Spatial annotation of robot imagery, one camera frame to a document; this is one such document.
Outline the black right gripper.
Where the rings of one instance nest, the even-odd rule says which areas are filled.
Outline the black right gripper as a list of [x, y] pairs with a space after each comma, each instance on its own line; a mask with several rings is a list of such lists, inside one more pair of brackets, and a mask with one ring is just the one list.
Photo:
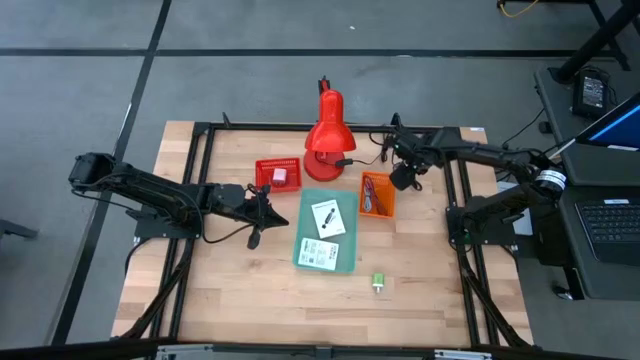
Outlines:
[[389, 178], [398, 190], [412, 186], [420, 191], [422, 187], [416, 178], [426, 174], [432, 166], [443, 167], [443, 154], [428, 144], [429, 137], [420, 137], [406, 130], [393, 130], [390, 144], [397, 157], [401, 159], [394, 166]]

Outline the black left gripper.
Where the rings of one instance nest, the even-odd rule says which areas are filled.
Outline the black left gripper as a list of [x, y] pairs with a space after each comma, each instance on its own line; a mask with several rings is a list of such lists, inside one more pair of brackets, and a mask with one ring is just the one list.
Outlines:
[[248, 184], [246, 187], [236, 184], [219, 185], [213, 192], [212, 213], [218, 216], [242, 221], [244, 226], [226, 236], [210, 240], [210, 244], [226, 241], [240, 231], [252, 228], [247, 248], [256, 249], [261, 241], [261, 233], [265, 228], [284, 227], [286, 219], [281, 217], [268, 201], [270, 185], [257, 187]]

